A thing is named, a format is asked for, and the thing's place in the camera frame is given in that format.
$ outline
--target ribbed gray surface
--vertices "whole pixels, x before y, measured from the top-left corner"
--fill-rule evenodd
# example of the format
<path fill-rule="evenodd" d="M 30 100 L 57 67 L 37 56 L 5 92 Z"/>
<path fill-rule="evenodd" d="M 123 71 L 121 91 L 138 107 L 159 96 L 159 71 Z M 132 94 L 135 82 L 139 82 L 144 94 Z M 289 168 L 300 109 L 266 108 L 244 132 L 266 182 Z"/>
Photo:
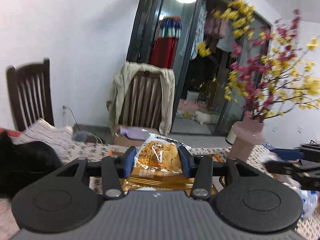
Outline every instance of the ribbed gray surface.
<path fill-rule="evenodd" d="M 258 236 L 221 221 L 209 203 L 189 199 L 182 191 L 130 191 L 106 201 L 97 216 L 76 230 L 34 234 L 21 230 L 13 240 L 302 240 L 293 231 Z"/>

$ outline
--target vase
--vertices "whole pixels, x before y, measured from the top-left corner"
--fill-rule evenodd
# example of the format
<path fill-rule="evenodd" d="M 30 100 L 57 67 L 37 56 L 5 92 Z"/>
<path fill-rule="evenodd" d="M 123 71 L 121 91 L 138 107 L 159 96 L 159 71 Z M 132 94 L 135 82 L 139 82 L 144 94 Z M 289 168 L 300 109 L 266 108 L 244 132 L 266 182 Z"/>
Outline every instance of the vase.
<path fill-rule="evenodd" d="M 232 130 L 237 138 L 228 153 L 228 158 L 233 157 L 246 162 L 254 146 L 265 142 L 263 123 L 258 120 L 244 116 L 243 121 L 236 122 Z"/>

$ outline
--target chair backrest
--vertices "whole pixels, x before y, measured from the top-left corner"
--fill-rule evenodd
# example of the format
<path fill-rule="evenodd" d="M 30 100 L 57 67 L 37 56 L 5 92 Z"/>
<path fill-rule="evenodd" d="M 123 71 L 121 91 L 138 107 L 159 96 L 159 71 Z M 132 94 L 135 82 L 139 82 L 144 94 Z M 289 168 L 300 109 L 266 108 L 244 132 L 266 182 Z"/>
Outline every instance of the chair backrest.
<path fill-rule="evenodd" d="M 160 74 L 139 71 L 130 82 L 119 124 L 159 130 L 161 105 Z"/>
<path fill-rule="evenodd" d="M 18 69 L 7 69 L 9 100 L 19 131 L 39 118 L 53 124 L 50 95 L 50 61 L 30 63 Z"/>

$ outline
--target packaged cookie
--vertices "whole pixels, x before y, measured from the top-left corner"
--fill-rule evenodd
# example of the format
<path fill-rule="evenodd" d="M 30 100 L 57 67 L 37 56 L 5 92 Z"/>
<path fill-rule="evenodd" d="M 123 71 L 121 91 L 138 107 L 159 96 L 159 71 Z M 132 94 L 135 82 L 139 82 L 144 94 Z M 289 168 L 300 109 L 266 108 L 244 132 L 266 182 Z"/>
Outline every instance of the packaged cookie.
<path fill-rule="evenodd" d="M 132 175 L 139 177 L 173 176 L 182 173 L 176 145 L 191 148 L 177 140 L 142 130 L 146 141 L 134 158 Z"/>

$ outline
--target red fabric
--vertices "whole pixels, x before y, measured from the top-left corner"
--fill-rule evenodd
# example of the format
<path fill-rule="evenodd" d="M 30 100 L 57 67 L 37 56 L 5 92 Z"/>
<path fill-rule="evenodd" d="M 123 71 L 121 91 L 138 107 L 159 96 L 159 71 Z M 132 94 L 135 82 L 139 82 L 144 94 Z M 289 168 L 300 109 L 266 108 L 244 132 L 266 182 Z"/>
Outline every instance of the red fabric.
<path fill-rule="evenodd" d="M 18 137 L 21 134 L 21 132 L 19 131 L 11 131 L 11 130 L 6 130 L 4 128 L 0 128 L 0 134 L 2 134 L 4 131 L 7 131 L 7 134 L 12 137 Z"/>
<path fill-rule="evenodd" d="M 151 52 L 149 64 L 160 68 L 172 68 L 178 38 L 159 38 Z"/>

